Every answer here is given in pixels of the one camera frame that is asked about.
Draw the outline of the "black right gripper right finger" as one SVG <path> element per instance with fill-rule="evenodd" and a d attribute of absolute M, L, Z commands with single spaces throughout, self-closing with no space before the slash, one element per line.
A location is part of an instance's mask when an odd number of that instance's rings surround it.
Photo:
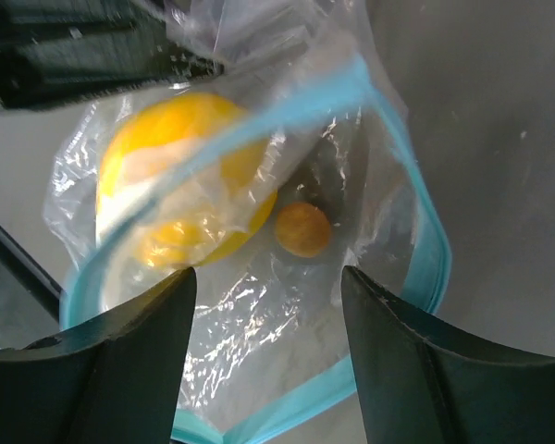
<path fill-rule="evenodd" d="M 555 358 L 479 338 L 348 266 L 341 295 L 371 443 L 555 443 Z"/>

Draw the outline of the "small tan fake mushroom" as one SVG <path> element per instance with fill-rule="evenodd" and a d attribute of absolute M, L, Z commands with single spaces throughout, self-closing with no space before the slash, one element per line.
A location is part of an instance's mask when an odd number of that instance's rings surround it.
<path fill-rule="evenodd" d="M 317 207 L 295 202 L 278 212 L 274 233 L 278 244 L 287 252 L 301 258 L 313 258 L 328 246 L 331 225 Z"/>

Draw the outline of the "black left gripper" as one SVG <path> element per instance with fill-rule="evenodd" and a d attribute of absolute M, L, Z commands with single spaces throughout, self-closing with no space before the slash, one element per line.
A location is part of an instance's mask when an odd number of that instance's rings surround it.
<path fill-rule="evenodd" d="M 165 1 L 0 1 L 0 111 L 45 111 L 212 79 L 219 63 L 170 39 Z"/>

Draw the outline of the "yellow fake lemon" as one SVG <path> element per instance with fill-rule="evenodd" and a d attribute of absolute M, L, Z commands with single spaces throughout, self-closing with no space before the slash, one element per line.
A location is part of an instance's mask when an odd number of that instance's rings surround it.
<path fill-rule="evenodd" d="M 243 246 L 277 200 L 248 201 L 265 157 L 264 141 L 194 170 L 192 158 L 218 132 L 246 118 L 246 108 L 210 92 L 186 92 L 150 105 L 117 131 L 98 173 L 95 239 L 102 242 L 143 200 L 161 199 L 150 227 L 136 228 L 144 265 L 207 265 Z"/>

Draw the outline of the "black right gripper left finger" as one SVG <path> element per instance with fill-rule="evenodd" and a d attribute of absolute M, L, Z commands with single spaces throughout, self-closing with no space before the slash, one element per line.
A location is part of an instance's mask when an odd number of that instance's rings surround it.
<path fill-rule="evenodd" d="M 0 443 L 168 443 L 193 269 L 76 327 L 0 350 Z"/>

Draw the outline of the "clear zip top bag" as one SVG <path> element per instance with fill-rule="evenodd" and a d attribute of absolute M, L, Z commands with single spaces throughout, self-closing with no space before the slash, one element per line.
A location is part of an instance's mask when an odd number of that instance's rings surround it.
<path fill-rule="evenodd" d="M 168 15 L 225 73 L 125 93 L 86 109 L 58 150 L 44 219 L 76 267 L 61 299 L 75 327 L 193 268 L 197 294 L 171 437 L 184 443 L 265 443 L 356 390 L 341 309 L 348 265 L 366 265 L 401 297 L 433 313 L 448 286 L 449 241 L 419 171 L 406 110 L 376 51 L 363 1 L 202 2 Z M 192 158 L 194 170 L 251 143 L 265 157 L 247 193 L 274 193 L 263 226 L 207 265 L 152 268 L 135 256 L 161 199 L 154 195 L 95 239 L 98 173 L 121 126 L 183 93 L 214 93 L 248 111 Z M 284 250 L 278 212 L 306 202 L 331 225 L 313 258 Z"/>

